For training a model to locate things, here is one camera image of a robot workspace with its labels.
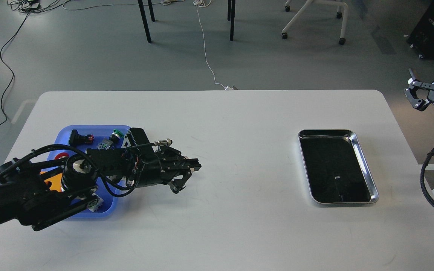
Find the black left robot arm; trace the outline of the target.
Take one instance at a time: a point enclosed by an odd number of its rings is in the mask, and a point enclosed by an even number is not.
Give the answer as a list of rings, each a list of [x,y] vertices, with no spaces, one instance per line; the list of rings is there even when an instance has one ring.
[[[142,128],[98,139],[74,129],[67,143],[1,165],[0,224],[15,219],[38,231],[81,212],[105,213],[140,187],[168,185],[177,194],[201,168],[171,139],[151,142]]]

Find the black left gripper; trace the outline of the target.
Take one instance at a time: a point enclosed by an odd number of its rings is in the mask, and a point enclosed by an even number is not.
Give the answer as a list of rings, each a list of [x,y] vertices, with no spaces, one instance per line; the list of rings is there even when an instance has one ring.
[[[197,158],[182,156],[181,151],[170,146],[159,146],[156,151],[151,150],[149,155],[140,158],[142,164],[138,168],[136,187],[164,184],[174,194],[182,191],[192,173],[202,167]]]

